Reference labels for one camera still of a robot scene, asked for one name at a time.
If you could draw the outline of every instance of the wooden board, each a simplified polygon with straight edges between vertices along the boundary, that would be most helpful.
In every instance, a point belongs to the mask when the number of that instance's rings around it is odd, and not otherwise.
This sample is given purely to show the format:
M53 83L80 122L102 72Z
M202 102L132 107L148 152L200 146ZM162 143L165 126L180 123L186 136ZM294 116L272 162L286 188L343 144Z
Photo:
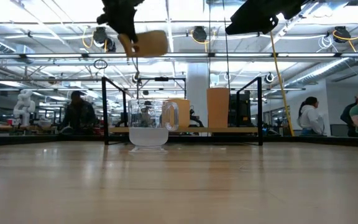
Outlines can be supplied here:
M109 128L111 133L128 133L129 128ZM258 128L178 128L173 133L257 133Z

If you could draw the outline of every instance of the mug handle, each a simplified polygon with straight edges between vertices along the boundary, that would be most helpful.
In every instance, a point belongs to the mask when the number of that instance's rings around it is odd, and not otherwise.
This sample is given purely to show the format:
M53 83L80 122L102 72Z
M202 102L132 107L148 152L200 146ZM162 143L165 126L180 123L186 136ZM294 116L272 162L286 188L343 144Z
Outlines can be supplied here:
M173 108L173 126L171 126L171 114L170 114L170 108ZM165 122L165 127L169 131L176 131L179 128L179 122L178 122L178 114L179 114L179 108L178 105L174 102L169 102L165 105L165 114L168 117L168 121Z

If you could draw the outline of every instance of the black clothing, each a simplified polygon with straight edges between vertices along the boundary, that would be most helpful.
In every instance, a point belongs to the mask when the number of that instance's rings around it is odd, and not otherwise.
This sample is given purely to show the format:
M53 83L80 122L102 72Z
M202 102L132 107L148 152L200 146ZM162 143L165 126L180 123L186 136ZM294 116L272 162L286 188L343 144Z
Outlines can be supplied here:
M96 115L91 103L83 100L77 105L67 106L62 126L70 125L74 130L90 129L95 125Z
M354 126L352 118L350 116L350 111L355 105L357 105L357 103L352 103L351 105L347 105L341 115L341 120L343 120L347 124L347 128L348 128L347 135L349 137L356 136L356 127Z

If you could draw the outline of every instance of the metal rail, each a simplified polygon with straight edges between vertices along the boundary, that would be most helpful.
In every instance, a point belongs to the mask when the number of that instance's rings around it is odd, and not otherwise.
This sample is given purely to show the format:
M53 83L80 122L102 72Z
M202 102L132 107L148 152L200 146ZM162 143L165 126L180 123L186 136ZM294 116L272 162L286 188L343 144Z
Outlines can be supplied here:
M106 77L102 77L102 97L103 97L103 129L104 129L104 144L109 144L109 115L107 113L107 88L106 83L110 83L112 86L116 87L122 93L123 107L124 107L124 126L128 127L127 121L127 100L126 95L128 94L125 90L117 86L113 81Z
M241 114L241 107L240 107L240 92L242 90L245 90L248 86L251 86L254 82L257 82L257 94L258 94L258 145L263 146L264 144L264 137L262 133L262 77L256 77L251 82L246 84L244 87L242 87L239 91L237 91L237 99L236 99L236 126L240 126L240 114Z

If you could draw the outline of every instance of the black cable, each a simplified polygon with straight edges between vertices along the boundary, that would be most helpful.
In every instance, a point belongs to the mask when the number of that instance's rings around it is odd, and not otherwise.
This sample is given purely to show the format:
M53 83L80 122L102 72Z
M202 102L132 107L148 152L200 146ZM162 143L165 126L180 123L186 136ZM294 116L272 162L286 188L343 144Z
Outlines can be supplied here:
M211 5L209 3L209 42L208 42L208 52L211 53ZM208 86L211 87L211 58L208 57Z
M223 5L223 18L224 18L224 28L226 29L226 15L225 15L225 10L224 10L224 0L222 0L222 5ZM231 88L230 88L230 69L229 69L229 47L228 47L228 43L227 43L227 33L226 31L224 32L224 35L226 36L226 63L227 63L227 72L226 72L226 76L227 76L227 86L229 87L229 113L231 112Z

